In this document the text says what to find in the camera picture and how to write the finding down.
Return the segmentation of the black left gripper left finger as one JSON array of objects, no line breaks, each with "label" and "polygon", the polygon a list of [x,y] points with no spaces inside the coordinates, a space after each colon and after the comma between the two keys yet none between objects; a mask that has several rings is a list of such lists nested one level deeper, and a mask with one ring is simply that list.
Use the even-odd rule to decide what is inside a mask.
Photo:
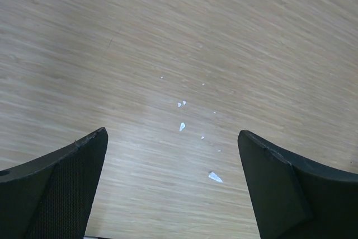
[{"label": "black left gripper left finger", "polygon": [[1,238],[84,238],[108,145],[104,127],[1,171]]}]

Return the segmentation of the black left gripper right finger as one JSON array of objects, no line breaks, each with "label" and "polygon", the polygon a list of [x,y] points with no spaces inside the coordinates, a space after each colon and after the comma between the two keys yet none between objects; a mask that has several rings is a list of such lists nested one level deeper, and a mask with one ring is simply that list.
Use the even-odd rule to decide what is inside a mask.
[{"label": "black left gripper right finger", "polygon": [[238,149],[261,238],[357,238],[357,174],[248,130]]}]

